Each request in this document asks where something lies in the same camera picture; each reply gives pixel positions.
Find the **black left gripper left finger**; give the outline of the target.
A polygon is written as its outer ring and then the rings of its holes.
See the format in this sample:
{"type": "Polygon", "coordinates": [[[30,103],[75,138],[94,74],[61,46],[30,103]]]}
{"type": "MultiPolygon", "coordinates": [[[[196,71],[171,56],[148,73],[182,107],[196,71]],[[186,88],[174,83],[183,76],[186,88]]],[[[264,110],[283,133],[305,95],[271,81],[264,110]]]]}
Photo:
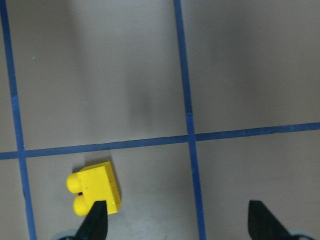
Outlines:
{"type": "Polygon", "coordinates": [[[108,211],[105,200],[96,201],[76,232],[75,240],[105,240],[108,234],[108,211]]]}

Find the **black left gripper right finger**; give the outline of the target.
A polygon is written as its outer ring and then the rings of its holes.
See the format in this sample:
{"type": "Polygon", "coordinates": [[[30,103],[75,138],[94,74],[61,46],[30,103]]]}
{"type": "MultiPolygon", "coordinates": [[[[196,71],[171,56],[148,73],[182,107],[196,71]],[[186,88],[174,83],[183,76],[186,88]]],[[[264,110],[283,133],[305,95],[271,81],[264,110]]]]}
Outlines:
{"type": "Polygon", "coordinates": [[[248,233],[252,240],[297,240],[260,200],[248,204],[248,233]]]}

